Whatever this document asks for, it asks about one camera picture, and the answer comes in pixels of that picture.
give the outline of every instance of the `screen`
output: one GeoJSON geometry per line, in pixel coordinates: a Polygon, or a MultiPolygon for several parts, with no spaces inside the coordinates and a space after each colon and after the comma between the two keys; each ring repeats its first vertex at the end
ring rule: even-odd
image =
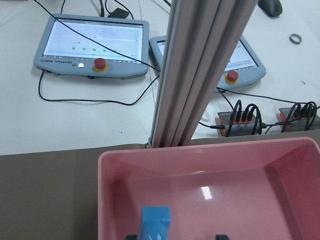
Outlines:
{"type": "Polygon", "coordinates": [[[158,41],[157,45],[158,45],[158,47],[160,49],[160,52],[161,52],[162,56],[165,55],[166,41],[158,41]]]}
{"type": "MultiPolygon", "coordinates": [[[[163,56],[165,52],[166,42],[158,41],[157,45],[163,56]]],[[[229,60],[224,72],[227,73],[230,70],[245,70],[245,69],[257,68],[257,67],[258,65],[250,56],[245,46],[241,43],[241,41],[239,41],[233,51],[231,59],[229,60]]]]}
{"type": "MultiPolygon", "coordinates": [[[[141,61],[143,26],[102,21],[60,19],[68,27],[96,42],[131,58],[141,61]]],[[[103,58],[114,62],[137,63],[76,34],[58,22],[54,22],[43,57],[52,58],[103,58]]]]}

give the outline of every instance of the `pink tray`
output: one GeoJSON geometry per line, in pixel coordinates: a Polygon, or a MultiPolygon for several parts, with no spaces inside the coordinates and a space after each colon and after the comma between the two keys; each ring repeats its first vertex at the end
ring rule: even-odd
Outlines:
{"type": "Polygon", "coordinates": [[[171,240],[320,239],[320,150],[310,138],[109,151],[98,161],[98,239],[170,206],[171,240]]]}

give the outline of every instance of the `blue object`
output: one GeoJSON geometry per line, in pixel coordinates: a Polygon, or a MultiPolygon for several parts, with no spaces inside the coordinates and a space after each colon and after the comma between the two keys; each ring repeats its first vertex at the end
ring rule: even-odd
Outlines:
{"type": "Polygon", "coordinates": [[[144,206],[138,240],[168,240],[171,221],[168,206],[144,206]]]}

